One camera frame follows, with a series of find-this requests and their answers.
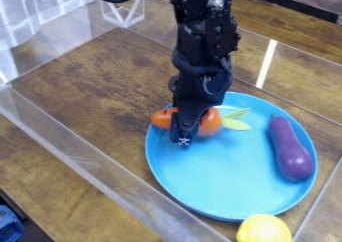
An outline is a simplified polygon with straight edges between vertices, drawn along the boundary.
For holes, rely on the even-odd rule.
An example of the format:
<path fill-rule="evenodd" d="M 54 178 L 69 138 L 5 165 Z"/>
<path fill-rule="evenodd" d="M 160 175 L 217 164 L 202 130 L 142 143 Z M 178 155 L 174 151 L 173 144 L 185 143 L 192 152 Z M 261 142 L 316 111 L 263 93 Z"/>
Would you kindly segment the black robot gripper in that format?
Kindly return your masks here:
<path fill-rule="evenodd" d="M 169 140 L 188 146 L 194 136 L 213 134 L 213 108 L 220 105 L 232 83 L 230 59 L 225 55 L 208 65 L 192 65 L 177 50 L 172 53 L 172 64 L 178 70 L 173 86 L 174 105 L 170 111 Z M 181 116 L 198 116 L 193 122 Z"/>

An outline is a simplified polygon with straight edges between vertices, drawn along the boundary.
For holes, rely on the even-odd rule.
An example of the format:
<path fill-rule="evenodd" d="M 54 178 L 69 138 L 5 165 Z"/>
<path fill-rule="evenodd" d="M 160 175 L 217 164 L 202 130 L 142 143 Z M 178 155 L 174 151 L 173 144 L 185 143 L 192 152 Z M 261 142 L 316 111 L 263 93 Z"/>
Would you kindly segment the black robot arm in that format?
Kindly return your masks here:
<path fill-rule="evenodd" d="M 229 53 L 240 36 L 230 0 L 169 0 L 177 25 L 172 64 L 178 74 L 168 83 L 177 111 L 170 115 L 169 140 L 190 144 L 200 118 L 218 105 L 232 83 Z"/>

